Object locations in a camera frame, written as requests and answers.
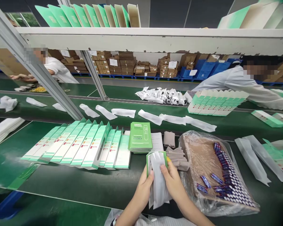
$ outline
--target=hand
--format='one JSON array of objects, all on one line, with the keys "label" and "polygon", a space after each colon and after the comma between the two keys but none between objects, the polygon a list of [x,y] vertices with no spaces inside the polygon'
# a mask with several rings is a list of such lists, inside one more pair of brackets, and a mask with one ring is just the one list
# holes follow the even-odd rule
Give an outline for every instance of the hand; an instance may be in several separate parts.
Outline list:
[{"label": "hand", "polygon": [[21,79],[22,82],[30,82],[30,83],[33,83],[33,82],[38,82],[38,80],[36,80],[35,78],[24,78],[24,79]]},{"label": "hand", "polygon": [[144,171],[142,172],[141,178],[139,179],[135,194],[132,199],[136,201],[136,204],[140,206],[141,210],[143,210],[146,207],[149,201],[150,187],[154,180],[153,170],[151,170],[147,178],[146,167],[147,166],[145,166]]},{"label": "hand", "polygon": [[24,74],[19,74],[19,75],[10,75],[12,80],[20,80],[20,79],[29,79],[30,77],[28,75],[24,75]]},{"label": "hand", "polygon": [[160,170],[164,175],[167,189],[170,195],[172,196],[174,201],[178,204],[178,202],[189,199],[189,197],[181,182],[177,168],[173,165],[169,157],[167,157],[167,161],[168,161],[168,168],[165,165],[161,165]]}]

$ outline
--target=white lab coat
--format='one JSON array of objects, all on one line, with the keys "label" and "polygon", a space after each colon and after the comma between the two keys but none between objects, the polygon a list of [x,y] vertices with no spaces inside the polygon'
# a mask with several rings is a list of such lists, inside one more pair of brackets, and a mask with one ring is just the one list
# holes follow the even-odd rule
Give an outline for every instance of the white lab coat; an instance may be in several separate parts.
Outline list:
[{"label": "white lab coat", "polygon": [[54,72],[53,77],[62,83],[79,83],[70,73],[70,71],[59,60],[53,57],[47,57],[44,64],[46,69]]},{"label": "white lab coat", "polygon": [[257,84],[241,66],[207,78],[192,91],[204,89],[244,91],[249,94],[248,100],[255,101],[262,107],[283,110],[283,97]]}]

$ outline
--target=white paper sleeve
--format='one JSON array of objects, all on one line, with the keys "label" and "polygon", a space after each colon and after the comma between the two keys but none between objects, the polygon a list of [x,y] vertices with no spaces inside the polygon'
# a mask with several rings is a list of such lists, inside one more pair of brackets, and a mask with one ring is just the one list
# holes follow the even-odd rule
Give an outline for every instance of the white paper sleeve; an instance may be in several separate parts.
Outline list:
[{"label": "white paper sleeve", "polygon": [[29,104],[38,106],[38,107],[45,107],[45,106],[47,106],[46,104],[43,104],[43,103],[41,103],[39,101],[36,101],[35,99],[30,98],[30,97],[26,98],[26,102],[29,103]]},{"label": "white paper sleeve", "polygon": [[160,114],[159,116],[162,117],[165,121],[179,125],[186,125],[186,119],[184,117],[177,117],[177,116],[164,115],[164,114]]},{"label": "white paper sleeve", "polygon": [[94,110],[90,109],[87,105],[85,104],[80,104],[80,108],[84,110],[84,112],[86,113],[86,115],[92,117],[92,118],[96,118],[99,117],[100,115],[98,113],[96,113]]},{"label": "white paper sleeve", "polygon": [[267,178],[267,174],[256,154],[252,150],[249,140],[237,138],[235,139],[235,142],[255,178],[266,186],[269,186],[267,183],[270,183],[271,181]]},{"label": "white paper sleeve", "polygon": [[9,96],[3,96],[0,98],[0,109],[6,108],[8,104],[8,100],[11,98]]},{"label": "white paper sleeve", "polygon": [[251,143],[252,149],[256,153],[257,156],[277,175],[279,180],[283,182],[283,171],[281,168],[275,163],[272,157],[268,154],[265,148],[260,144],[260,142],[255,138],[254,135],[250,135],[247,137],[243,137],[243,139],[248,139]]},{"label": "white paper sleeve", "polygon": [[200,121],[198,119],[193,119],[189,116],[185,116],[186,118],[186,123],[189,123],[191,124],[192,126],[195,126],[199,129],[202,129],[206,132],[214,132],[215,129],[217,128],[217,126],[214,126],[214,125],[211,125],[209,123],[206,123],[206,122],[203,122],[203,121]]},{"label": "white paper sleeve", "polygon": [[57,110],[66,112],[66,110],[59,103],[54,104],[53,107]]},{"label": "white paper sleeve", "polygon": [[18,104],[17,99],[10,99],[7,101],[7,106],[5,108],[5,112],[13,110]]},{"label": "white paper sleeve", "polygon": [[114,109],[111,109],[111,112],[114,115],[128,116],[130,118],[134,118],[136,110],[114,108]]},{"label": "white paper sleeve", "polygon": [[143,117],[143,118],[145,118],[145,119],[147,119],[147,120],[149,120],[149,121],[151,121],[151,122],[153,122],[153,123],[155,123],[156,125],[159,125],[159,126],[161,125],[161,123],[162,123],[162,121],[164,119],[162,117],[153,115],[153,114],[145,112],[143,110],[140,110],[138,112],[138,115]]},{"label": "white paper sleeve", "polygon": [[113,120],[113,119],[117,118],[116,115],[112,114],[111,112],[106,110],[106,108],[104,108],[104,107],[102,107],[100,105],[97,105],[95,107],[95,109],[98,110],[100,113],[102,113],[109,120]]}]

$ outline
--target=blue battery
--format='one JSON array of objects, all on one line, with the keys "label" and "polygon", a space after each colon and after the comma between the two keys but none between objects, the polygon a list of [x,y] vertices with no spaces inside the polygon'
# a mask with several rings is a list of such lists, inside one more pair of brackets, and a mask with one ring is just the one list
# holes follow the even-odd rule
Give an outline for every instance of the blue battery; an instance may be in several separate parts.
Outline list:
[{"label": "blue battery", "polygon": [[213,174],[213,173],[211,173],[211,177],[215,180],[215,181],[217,181],[219,184],[223,184],[223,181],[220,179],[220,178],[218,178],[215,174]]},{"label": "blue battery", "polygon": [[206,179],[205,176],[201,176],[201,179],[203,180],[203,182],[204,182],[204,184],[207,188],[211,188],[211,185],[210,185],[210,183],[208,182],[208,180]]},{"label": "blue battery", "polygon": [[229,167],[229,166],[225,166],[225,167],[223,167],[222,169],[223,169],[223,170],[229,170],[230,167]]},{"label": "blue battery", "polygon": [[201,187],[201,188],[203,188],[203,189],[205,189],[205,190],[207,189],[206,187],[204,187],[204,186],[202,186],[202,185],[200,185],[200,184],[198,184],[198,183],[197,183],[197,186],[198,186],[198,187]]},{"label": "blue battery", "polygon": [[199,191],[202,191],[202,192],[204,192],[204,193],[207,193],[206,190],[204,190],[204,189],[202,189],[202,188],[200,188],[200,187],[197,187],[197,189],[198,189]]}]

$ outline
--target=clear plastic bag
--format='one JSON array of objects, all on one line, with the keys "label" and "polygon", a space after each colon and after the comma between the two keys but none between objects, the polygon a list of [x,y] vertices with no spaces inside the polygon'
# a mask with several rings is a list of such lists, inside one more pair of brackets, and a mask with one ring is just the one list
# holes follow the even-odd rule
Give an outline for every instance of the clear plastic bag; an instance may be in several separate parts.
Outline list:
[{"label": "clear plastic bag", "polygon": [[[221,150],[224,151],[231,159],[235,169],[236,176],[244,188],[245,195],[254,204],[254,207],[245,205],[240,202],[227,201],[216,197],[213,186],[220,186],[210,175],[214,173],[220,179],[222,178],[222,167],[215,155],[213,144],[219,142]],[[203,132],[193,130],[183,133],[179,138],[179,146],[185,152],[185,155],[190,163],[190,169],[187,172],[180,171],[182,183],[194,204],[202,213],[211,217],[219,216],[243,216],[258,213],[260,206],[254,201],[248,191],[240,171],[238,169],[235,157],[232,153],[230,145],[215,136]],[[208,193],[203,193],[197,190],[197,183],[205,186],[201,180],[201,176],[205,176],[212,188],[208,189]]]}]

